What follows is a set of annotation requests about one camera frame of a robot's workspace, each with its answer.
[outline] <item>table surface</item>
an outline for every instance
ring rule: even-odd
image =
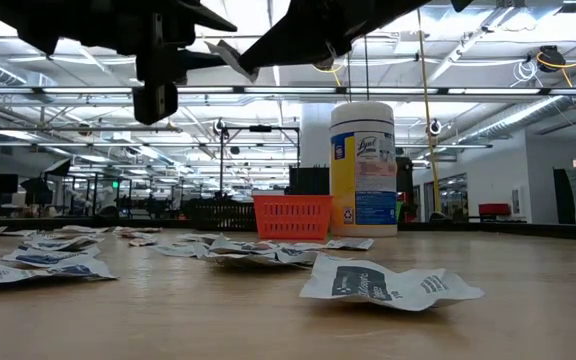
[[[20,241],[0,238],[0,258]],[[572,240],[416,232],[332,252],[486,291],[421,313],[300,299],[309,270],[224,269],[112,235],[100,248],[118,281],[0,288],[0,359],[576,359]]]

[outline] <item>wall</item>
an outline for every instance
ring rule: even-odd
[[[553,169],[570,169],[576,160],[576,138],[529,136],[528,172],[535,224],[558,224]]]
[[[492,145],[492,149],[466,150],[456,163],[439,163],[439,178],[467,174],[470,216],[479,216],[481,203],[511,204],[512,190],[521,187],[525,220],[531,222],[525,132],[521,130],[508,140],[493,141]],[[432,171],[415,171],[413,178],[415,185],[421,185],[423,207],[423,184],[432,181]]]

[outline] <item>metal pipe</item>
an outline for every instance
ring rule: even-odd
[[[224,194],[224,132],[225,131],[222,130],[219,133],[219,141],[221,142],[221,156],[219,159],[219,192],[221,196]]]
[[[87,127],[87,128],[78,128],[78,127],[63,127],[63,128],[53,128],[53,127],[0,127],[0,131],[26,131],[26,132],[34,132],[34,131],[41,131],[41,132],[50,132],[50,131],[58,131],[58,132],[122,132],[122,131],[130,131],[130,132],[183,132],[180,129],[171,129],[171,128],[159,128],[159,127]]]
[[[95,192],[92,193],[92,216],[95,216],[95,214],[97,214],[97,191],[98,186],[97,186],[97,181],[99,180],[99,174],[95,173]]]

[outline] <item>ceiling light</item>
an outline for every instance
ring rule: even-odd
[[[84,160],[88,160],[88,161],[92,161],[92,162],[107,162],[110,161],[110,159],[105,158],[103,156],[96,156],[96,155],[78,155],[80,158],[84,159]]]
[[[139,151],[140,153],[142,153],[143,155],[148,156],[151,159],[158,159],[159,158],[159,154],[155,150],[149,148],[148,146],[141,146],[141,147],[137,148],[136,150]]]
[[[39,144],[37,144],[37,146],[43,146],[43,147],[53,147],[53,146],[59,146],[59,147],[86,147],[86,146],[88,146],[88,144],[83,144],[83,143],[39,143]]]
[[[450,89],[451,95],[537,95],[541,89],[495,89],[495,88],[471,88]]]
[[[10,136],[19,140],[34,140],[35,137],[23,131],[0,130],[0,135]]]
[[[253,94],[334,94],[333,87],[246,87],[244,92]]]
[[[2,142],[0,143],[0,147],[31,147],[31,143],[11,143],[11,142]]]
[[[53,148],[53,147],[48,148],[48,150],[50,150],[54,153],[60,154],[60,155],[64,155],[64,156],[71,156],[72,155],[68,151],[63,151],[61,149],[57,149],[57,148]]]
[[[423,88],[351,88],[353,94],[396,94],[396,95],[407,95],[407,94],[423,94]],[[428,89],[428,94],[436,94],[439,92],[438,89]]]
[[[232,93],[231,87],[177,87],[177,92],[185,94],[204,94],[204,93]]]
[[[46,94],[131,94],[132,88],[129,87],[108,87],[108,88],[70,88],[70,87],[59,87],[59,88],[43,88],[43,92]]]
[[[2,94],[33,94],[31,88],[23,88],[23,87],[5,87],[0,88],[0,95]]]

